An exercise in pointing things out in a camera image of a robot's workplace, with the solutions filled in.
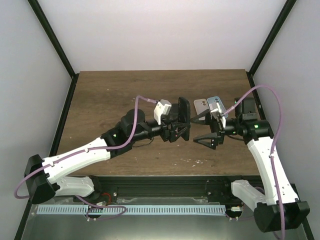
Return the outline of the beige phone case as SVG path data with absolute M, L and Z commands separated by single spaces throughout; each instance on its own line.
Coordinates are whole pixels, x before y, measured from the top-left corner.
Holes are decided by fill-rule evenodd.
M 204 98 L 194 100 L 193 104 L 197 115 L 209 109 L 208 102 Z

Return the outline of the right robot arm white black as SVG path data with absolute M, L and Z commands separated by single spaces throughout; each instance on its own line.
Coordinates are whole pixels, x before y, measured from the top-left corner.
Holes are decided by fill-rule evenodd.
M 310 207 L 300 200 L 285 174 L 272 145 L 272 128 L 267 120 L 258 119 L 254 98 L 236 98 L 234 102 L 235 117 L 228 118 L 219 97 L 194 100 L 197 115 L 191 122 L 208 125 L 211 132 L 193 141 L 214 150 L 225 137 L 241 136 L 255 160 L 264 192 L 248 180 L 235 180 L 222 188 L 223 198 L 229 202 L 239 198 L 253 211 L 255 223 L 263 233 L 296 229 L 310 213 Z

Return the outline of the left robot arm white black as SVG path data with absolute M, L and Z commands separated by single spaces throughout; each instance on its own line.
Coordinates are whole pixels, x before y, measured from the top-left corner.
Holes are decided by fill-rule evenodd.
M 189 108 L 178 108 L 147 121 L 141 109 L 131 109 L 115 127 L 84 146 L 46 158 L 39 154 L 31 156 L 24 171 L 28 199 L 32 204 L 41 204 L 53 197 L 80 196 L 97 202 L 102 196 L 98 178 L 70 177 L 71 173 L 123 155 L 132 150 L 137 141 L 157 136 L 170 143 L 178 138 L 188 141 L 190 115 Z

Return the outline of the black phone case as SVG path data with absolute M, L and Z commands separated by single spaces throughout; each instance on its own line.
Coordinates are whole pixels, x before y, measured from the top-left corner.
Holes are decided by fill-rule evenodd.
M 189 101 L 184 97 L 178 98 L 178 117 L 176 121 L 187 123 L 187 127 L 191 127 L 191 107 Z

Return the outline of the light blue phone case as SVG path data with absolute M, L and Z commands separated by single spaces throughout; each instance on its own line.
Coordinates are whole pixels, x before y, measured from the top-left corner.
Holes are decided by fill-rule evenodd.
M 218 96 L 209 97 L 207 103 L 211 111 L 214 111 L 215 109 L 218 109 L 221 113 L 226 111 L 223 102 Z

